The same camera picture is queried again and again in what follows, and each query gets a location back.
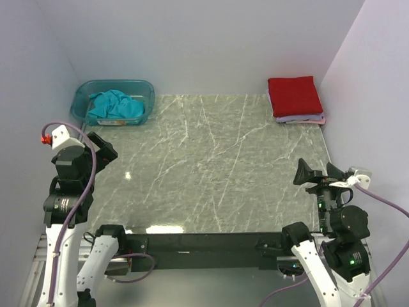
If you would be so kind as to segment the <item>teal t-shirt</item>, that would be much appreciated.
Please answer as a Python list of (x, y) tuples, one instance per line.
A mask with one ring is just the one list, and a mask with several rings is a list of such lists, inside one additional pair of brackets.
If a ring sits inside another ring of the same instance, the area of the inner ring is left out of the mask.
[(122, 91), (109, 90), (89, 96), (93, 107), (87, 112), (90, 118), (137, 118), (144, 114), (144, 104)]

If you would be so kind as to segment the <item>teal transparent plastic basin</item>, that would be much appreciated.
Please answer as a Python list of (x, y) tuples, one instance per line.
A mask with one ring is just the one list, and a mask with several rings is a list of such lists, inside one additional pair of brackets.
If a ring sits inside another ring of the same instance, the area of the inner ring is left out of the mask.
[[(90, 118), (87, 112), (93, 107), (89, 96), (109, 90), (122, 91), (124, 94), (144, 104), (144, 114), (137, 118)], [(153, 111), (155, 91), (151, 83), (144, 80), (117, 79), (93, 80), (82, 84), (76, 91), (72, 106), (72, 116), (88, 125), (142, 125)]]

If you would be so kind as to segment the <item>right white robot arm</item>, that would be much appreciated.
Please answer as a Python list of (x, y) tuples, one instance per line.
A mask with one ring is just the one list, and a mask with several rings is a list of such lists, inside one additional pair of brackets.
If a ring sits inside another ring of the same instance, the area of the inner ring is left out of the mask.
[(365, 290), (371, 269), (362, 242), (370, 236), (368, 214), (343, 202), (342, 195), (352, 194), (354, 187), (368, 189), (371, 172), (341, 171), (329, 162), (323, 173), (299, 159), (293, 183), (310, 184), (306, 191), (316, 196), (324, 239), (317, 243), (304, 223), (293, 223), (282, 228), (282, 251), (296, 256), (321, 306), (370, 306), (371, 297)]

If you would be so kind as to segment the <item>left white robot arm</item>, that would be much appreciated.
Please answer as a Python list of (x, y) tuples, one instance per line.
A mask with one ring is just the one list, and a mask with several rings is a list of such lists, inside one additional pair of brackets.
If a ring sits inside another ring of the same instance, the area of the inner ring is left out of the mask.
[(126, 253), (128, 242), (121, 225), (105, 224), (95, 233), (91, 252), (82, 267), (79, 251), (86, 231), (93, 188), (86, 189), (92, 166), (102, 171), (118, 156), (113, 146), (95, 132), (87, 137), (98, 150), (71, 138), (65, 126), (49, 139), (58, 152), (52, 163), (57, 170), (43, 205), (47, 257), (39, 306), (96, 306), (96, 290), (113, 257)]

